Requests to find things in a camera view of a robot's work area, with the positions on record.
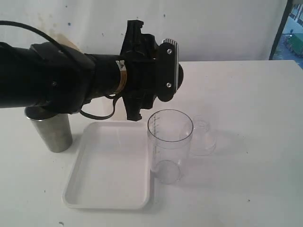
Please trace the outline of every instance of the white tabletop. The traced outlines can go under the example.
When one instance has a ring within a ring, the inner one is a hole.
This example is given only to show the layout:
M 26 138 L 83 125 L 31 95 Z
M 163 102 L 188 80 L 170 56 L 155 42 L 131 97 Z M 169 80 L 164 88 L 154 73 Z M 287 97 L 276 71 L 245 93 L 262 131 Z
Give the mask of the white tabletop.
M 250 227 L 303 222 L 303 71 L 294 61 L 184 62 L 184 82 L 168 103 L 202 114 L 218 130 L 215 152 L 191 161 L 179 185 L 156 180 L 151 201 L 137 212 L 65 207 L 61 196 L 83 129 L 70 116 L 73 146 L 52 153 L 23 108 L 0 109 L 0 226 Z M 99 99 L 86 107 L 110 112 Z M 114 120 L 124 119 L 122 102 Z

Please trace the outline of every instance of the tan tape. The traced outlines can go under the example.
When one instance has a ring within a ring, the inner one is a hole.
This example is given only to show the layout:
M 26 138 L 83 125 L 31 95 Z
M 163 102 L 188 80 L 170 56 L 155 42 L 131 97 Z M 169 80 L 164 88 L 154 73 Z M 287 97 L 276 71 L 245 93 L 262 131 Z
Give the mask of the tan tape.
M 116 61 L 119 69 L 120 69 L 120 83 L 119 83 L 119 86 L 118 88 L 116 89 L 115 91 L 115 94 L 118 94 L 120 93 L 125 85 L 126 85 L 126 82 L 127 82 L 127 70 L 126 70 L 126 66 L 125 66 L 125 62 L 124 60 L 120 60 L 120 61 Z

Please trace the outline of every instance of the white tray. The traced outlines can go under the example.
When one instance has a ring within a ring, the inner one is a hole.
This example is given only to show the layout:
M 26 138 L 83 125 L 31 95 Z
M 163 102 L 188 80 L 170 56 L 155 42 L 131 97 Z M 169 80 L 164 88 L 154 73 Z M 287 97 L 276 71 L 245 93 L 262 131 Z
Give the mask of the white tray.
M 62 200 L 70 208 L 142 208 L 149 199 L 146 124 L 96 122 L 83 133 Z

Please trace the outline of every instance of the metal cup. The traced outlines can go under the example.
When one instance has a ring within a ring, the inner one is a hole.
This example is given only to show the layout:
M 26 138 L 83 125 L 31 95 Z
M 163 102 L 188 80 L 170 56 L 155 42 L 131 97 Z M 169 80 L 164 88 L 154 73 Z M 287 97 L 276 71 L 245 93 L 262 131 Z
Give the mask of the metal cup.
M 36 106 L 26 107 L 24 112 L 50 151 L 59 153 L 71 146 L 71 127 L 67 114 L 52 113 Z

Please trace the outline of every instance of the measuring cup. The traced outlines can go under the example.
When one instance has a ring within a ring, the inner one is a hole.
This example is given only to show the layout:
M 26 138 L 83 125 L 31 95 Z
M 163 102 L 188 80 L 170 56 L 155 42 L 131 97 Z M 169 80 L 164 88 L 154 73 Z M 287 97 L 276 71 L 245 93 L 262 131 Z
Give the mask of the measuring cup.
M 149 118 L 147 126 L 151 171 L 165 184 L 180 180 L 194 128 L 191 119 L 178 110 L 160 110 Z

